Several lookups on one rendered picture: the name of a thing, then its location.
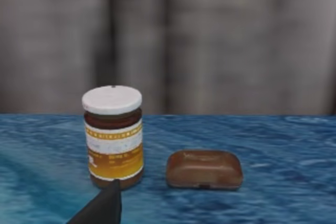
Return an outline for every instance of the jar label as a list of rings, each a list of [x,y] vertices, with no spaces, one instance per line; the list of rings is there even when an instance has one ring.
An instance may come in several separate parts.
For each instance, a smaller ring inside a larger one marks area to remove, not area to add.
[[[118,130],[86,124],[90,173],[103,180],[127,179],[143,167],[142,120]]]

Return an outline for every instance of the glass jar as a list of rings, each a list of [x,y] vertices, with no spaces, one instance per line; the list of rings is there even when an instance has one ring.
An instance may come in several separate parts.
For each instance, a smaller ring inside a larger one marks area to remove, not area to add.
[[[141,93],[126,86],[106,86],[82,98],[91,180],[100,188],[114,179],[122,189],[143,174]]]

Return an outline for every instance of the table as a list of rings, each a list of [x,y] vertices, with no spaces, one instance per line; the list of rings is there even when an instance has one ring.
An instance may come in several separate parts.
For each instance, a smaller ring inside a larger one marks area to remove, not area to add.
[[[0,115],[0,223],[65,223],[98,190],[76,115]],[[170,189],[182,148],[235,153],[237,191]],[[144,116],[145,175],[124,191],[123,224],[336,222],[336,118]]]

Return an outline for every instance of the white lid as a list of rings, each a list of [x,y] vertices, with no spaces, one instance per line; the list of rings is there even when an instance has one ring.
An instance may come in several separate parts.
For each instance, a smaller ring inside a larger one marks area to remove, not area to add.
[[[140,107],[141,93],[126,86],[105,86],[86,92],[82,98],[86,111],[98,115],[119,115]]]

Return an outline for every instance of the blurry background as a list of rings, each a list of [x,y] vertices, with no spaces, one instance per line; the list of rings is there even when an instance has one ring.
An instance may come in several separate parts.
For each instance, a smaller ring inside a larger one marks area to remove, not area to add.
[[[0,112],[82,113],[105,84],[147,114],[330,114],[335,0],[0,0]]]

